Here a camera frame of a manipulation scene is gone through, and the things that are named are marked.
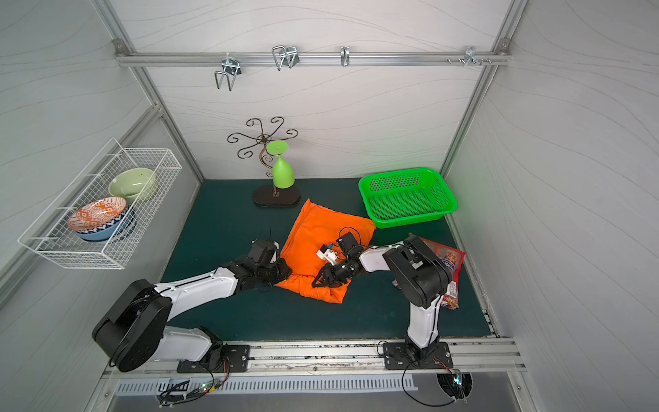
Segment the orange shorts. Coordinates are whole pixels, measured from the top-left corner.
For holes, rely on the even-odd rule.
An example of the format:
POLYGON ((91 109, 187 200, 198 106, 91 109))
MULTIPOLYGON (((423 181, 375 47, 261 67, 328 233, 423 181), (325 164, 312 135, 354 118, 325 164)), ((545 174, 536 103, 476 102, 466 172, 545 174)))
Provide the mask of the orange shorts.
POLYGON ((337 288, 312 286, 313 280, 325 265, 317 256, 317 251, 347 232, 353 233, 362 244, 368 245, 375 230, 374 223, 367 218, 343 214, 310 200, 306 201, 281 251, 281 257, 292 274, 276 286, 305 298, 341 304, 348 291, 348 284, 337 288))

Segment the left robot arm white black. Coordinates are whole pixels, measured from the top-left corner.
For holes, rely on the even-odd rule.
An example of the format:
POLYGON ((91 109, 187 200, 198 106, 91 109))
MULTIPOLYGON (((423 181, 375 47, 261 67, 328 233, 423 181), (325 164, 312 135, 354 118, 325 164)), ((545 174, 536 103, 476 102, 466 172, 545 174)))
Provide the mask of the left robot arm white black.
POLYGON ((216 369, 223 343, 206 327, 168 323, 215 300, 287 280, 293 271, 274 240, 258 240, 250 251, 204 274, 170 283, 139 279, 118 297, 92 331, 110 367, 127 373, 147 362, 201 362, 216 369))

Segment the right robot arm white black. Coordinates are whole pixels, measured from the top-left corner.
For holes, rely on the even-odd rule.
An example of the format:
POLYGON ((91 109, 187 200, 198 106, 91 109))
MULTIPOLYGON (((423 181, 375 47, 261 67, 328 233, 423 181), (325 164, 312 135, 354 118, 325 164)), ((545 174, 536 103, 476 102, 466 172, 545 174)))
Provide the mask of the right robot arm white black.
POLYGON ((351 232, 336 240, 339 251, 323 245, 325 262, 312 281, 314 288, 338 288, 362 273, 389 271, 410 304, 406 351, 420 362, 439 346, 440 304, 453 280, 453 269, 417 235, 387 247, 365 247, 351 232))

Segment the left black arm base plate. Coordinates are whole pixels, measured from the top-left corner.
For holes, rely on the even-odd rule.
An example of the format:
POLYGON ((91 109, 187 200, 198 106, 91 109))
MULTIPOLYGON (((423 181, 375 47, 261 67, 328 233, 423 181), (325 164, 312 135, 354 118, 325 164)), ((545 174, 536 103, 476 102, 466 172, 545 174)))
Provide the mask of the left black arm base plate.
POLYGON ((200 360, 179 362, 177 372, 179 374, 201 374, 208 369, 213 374, 219 372, 244 373, 248 367, 250 352, 250 345, 214 343, 200 360))

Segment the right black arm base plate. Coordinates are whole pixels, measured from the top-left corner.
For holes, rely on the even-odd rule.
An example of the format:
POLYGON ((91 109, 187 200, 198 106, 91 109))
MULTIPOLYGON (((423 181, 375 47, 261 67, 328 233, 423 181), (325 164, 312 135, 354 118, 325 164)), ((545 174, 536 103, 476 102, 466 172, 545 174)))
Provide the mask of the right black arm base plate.
POLYGON ((453 369, 453 358, 446 342, 435 341, 427 348, 408 342, 382 341, 377 348, 387 370, 453 369))

